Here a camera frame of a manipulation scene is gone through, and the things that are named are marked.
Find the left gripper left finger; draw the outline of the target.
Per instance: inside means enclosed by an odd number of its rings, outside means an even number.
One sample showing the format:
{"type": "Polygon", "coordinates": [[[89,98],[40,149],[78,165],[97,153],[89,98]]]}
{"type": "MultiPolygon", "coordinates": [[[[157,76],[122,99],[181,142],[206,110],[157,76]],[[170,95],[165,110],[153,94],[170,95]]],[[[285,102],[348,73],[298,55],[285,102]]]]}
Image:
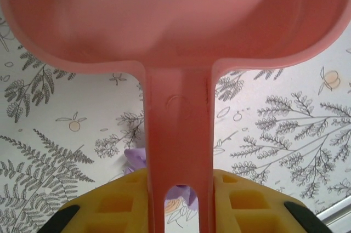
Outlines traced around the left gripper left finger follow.
{"type": "Polygon", "coordinates": [[[145,169],[129,173],[65,203],[41,232],[148,232],[145,169]]]}

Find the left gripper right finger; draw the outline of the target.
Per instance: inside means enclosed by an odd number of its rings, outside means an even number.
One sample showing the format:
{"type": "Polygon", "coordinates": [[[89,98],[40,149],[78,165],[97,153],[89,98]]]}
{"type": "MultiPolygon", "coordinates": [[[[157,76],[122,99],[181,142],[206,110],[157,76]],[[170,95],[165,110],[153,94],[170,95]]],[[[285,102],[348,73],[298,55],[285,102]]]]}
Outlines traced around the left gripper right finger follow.
{"type": "Polygon", "coordinates": [[[216,232],[326,232],[301,201],[223,170],[214,170],[216,232]]]}

